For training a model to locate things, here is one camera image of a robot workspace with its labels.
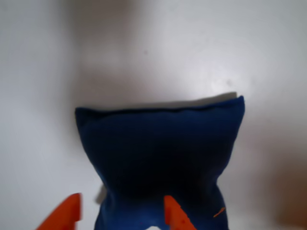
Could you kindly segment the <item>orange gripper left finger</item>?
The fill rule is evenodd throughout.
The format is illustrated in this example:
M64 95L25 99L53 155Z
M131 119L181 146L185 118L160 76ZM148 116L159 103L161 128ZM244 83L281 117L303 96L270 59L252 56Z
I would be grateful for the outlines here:
M60 203L37 230L75 230L82 219L82 195L75 193Z

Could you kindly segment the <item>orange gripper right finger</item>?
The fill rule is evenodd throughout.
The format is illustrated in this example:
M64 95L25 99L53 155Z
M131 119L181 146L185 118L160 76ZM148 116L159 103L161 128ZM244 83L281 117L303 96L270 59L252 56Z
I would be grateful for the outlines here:
M179 203L170 195L164 196L164 213L170 230L196 230Z

